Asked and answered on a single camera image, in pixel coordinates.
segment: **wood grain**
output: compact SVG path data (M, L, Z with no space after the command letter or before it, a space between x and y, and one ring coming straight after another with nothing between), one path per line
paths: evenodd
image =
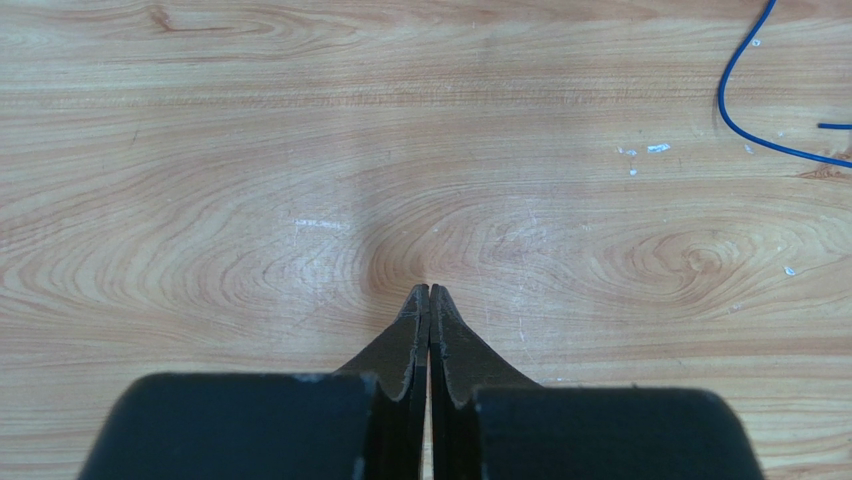
M852 172L714 108L762 7L2 3L0 478L73 477L145 373L334 369L417 282L537 381L712 389L768 479L852 477ZM731 114L849 159L850 21L779 1Z

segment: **wooden surface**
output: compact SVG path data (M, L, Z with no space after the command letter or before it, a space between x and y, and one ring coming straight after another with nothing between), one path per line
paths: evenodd
M0 478L73 478L145 373L334 369L417 282L537 381L712 389L768 479L852 478L852 172L714 108L763 5L0 3ZM849 159L850 23L780 0L731 114Z

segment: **black tool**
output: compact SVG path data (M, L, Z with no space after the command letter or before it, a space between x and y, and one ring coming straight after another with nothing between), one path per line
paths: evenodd
M80 478L419 479L431 370L436 480L762 479L715 394L543 388L414 287L331 374L157 374L116 403Z

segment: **blue cable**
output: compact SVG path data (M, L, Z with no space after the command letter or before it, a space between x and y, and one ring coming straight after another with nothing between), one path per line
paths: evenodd
M769 3L766 4L766 9L763 11L763 15L760 16L760 18L757 20L757 23L755 23L754 27L751 29L751 32L749 32L748 36L746 36L746 39L743 40L743 43L740 44L739 48L737 48L737 50L734 52L734 55L728 62L728 66L725 68L725 73L722 74L722 79L719 81L719 113L722 115L722 120L724 120L725 123L729 127L731 127L731 130L736 132L741 137L750 140L758 145L763 145L766 148L770 148L781 153L786 153L787 155L794 155L796 157L806 158L815 162L828 163L831 165L837 165L838 167L852 168L852 162L846 162L843 160L838 160L836 158L823 157L822 155L816 155L813 153L803 152L801 150L795 150L793 148L784 147L782 145L772 143L762 138L755 137L754 135L740 128L736 123L734 123L733 120L731 120L731 117L728 116L728 109L725 108L725 88L728 86L728 78L730 78L731 72L734 70L734 66L740 59L740 55L743 54L746 47L748 47L748 45L754 39L754 36L757 34L757 31L760 30L760 27L762 27L763 23L766 22L766 19L769 18L769 14L772 13L772 8L775 6L775 1L776 0L769 0ZM852 129L849 125L838 125L830 123L823 123L820 125L828 125L820 128L832 128L842 130Z

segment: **curved blue wire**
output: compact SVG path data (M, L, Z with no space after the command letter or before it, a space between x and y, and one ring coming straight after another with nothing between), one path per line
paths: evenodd
M828 128L830 130L852 130L852 125L841 123L817 123L817 128Z
M755 137L754 135L740 128L736 123L734 123L733 120L731 120L731 117L728 115L728 109L725 108L725 88L728 86L728 78L730 78L731 72L734 70L734 66L736 66L737 64L737 60L740 59L740 55L743 54L746 47L748 47L748 45L754 39L754 36L757 34L757 31L760 30L760 27L762 27L763 23L766 22L766 19L769 18L769 14L772 13L772 8L775 6L775 1L776 0L769 0L769 3L766 4L766 9L763 11L763 15L760 16L760 18L757 20L757 23L754 24L754 27L749 32L748 36L746 36L745 40L743 40L743 43L740 44L739 48L737 48L737 50L734 52L734 55L728 62L728 66L725 68L725 73L722 74L722 79L719 81L719 113L722 115L722 120L724 120L725 123L728 124L729 127L731 127L731 130L736 132L739 136L750 140L758 145L763 145L766 148L771 148L772 150L776 150L781 153L786 153L787 155L794 155L796 157L806 158L815 162L828 163L831 165L837 165L838 167L852 168L852 162L846 162L843 160L838 160L836 158L823 157L822 155L803 152L801 150L796 150L793 148L778 145L776 143L772 143L760 137Z

